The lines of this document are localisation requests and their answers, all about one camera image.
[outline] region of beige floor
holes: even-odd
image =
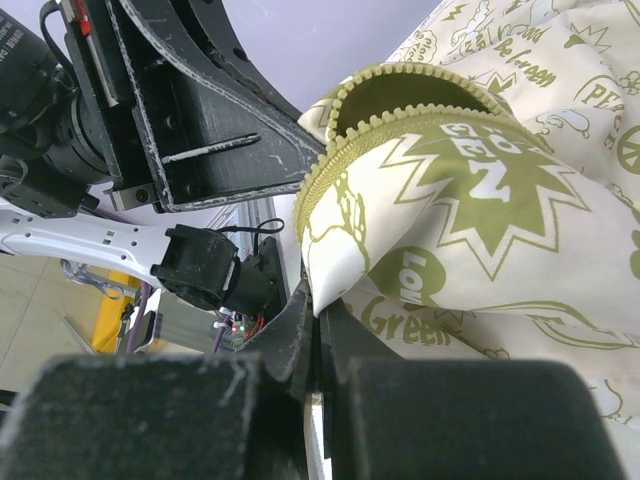
[[[20,391],[52,356],[83,353],[102,296],[66,280],[57,259],[0,255],[0,388]]]

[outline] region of yellow object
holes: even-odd
[[[131,287],[137,288],[140,286],[140,280],[120,272],[110,272],[109,279]],[[132,303],[133,299],[126,296],[122,296],[117,300],[112,300],[107,296],[104,297],[91,340],[91,345],[97,352],[115,352],[116,338],[120,330],[120,316],[125,307]]]

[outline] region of garment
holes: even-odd
[[[313,105],[314,312],[406,358],[566,363],[640,446],[638,40],[632,0],[445,0]]]

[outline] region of cream fabric with green print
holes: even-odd
[[[445,1],[300,119],[314,311],[405,357],[552,359],[640,429],[640,9]]]

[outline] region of zipper teeth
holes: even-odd
[[[368,122],[361,120],[357,124],[357,129],[348,128],[346,137],[337,135],[336,129],[338,125],[338,117],[342,108],[342,100],[344,100],[349,92],[355,89],[357,85],[362,84],[366,80],[370,80],[374,76],[381,76],[393,73],[416,73],[425,76],[433,76],[450,81],[464,88],[468,93],[472,94],[477,100],[482,102],[489,112],[480,112],[471,110],[470,108],[452,107],[447,105],[435,105],[430,103],[425,106],[420,103],[416,106],[408,105],[405,108],[396,108],[393,113],[385,111],[382,115],[372,115]],[[298,242],[302,244],[302,234],[304,231],[304,222],[310,216],[311,212],[320,201],[320,198],[329,185],[323,182],[331,171],[332,167],[338,163],[345,163],[343,158],[352,150],[354,140],[367,135],[372,131],[379,129],[384,125],[395,123],[410,117],[423,115],[446,114],[450,116],[462,116],[484,121],[489,121],[499,126],[507,127],[526,136],[538,148],[546,151],[546,146],[540,142],[529,130],[504,110],[503,107],[490,95],[486,94],[482,89],[477,87],[473,82],[461,77],[453,72],[449,72],[439,67],[425,64],[395,64],[395,65],[379,65],[368,68],[354,75],[353,80],[346,82],[338,92],[338,99],[333,102],[333,109],[330,113],[329,125],[329,143],[327,145],[327,154],[318,156],[318,163],[311,165],[311,173],[305,175],[305,181],[298,194],[294,206],[293,219],[295,222],[295,234]],[[347,168],[355,158],[348,158],[342,169]]]

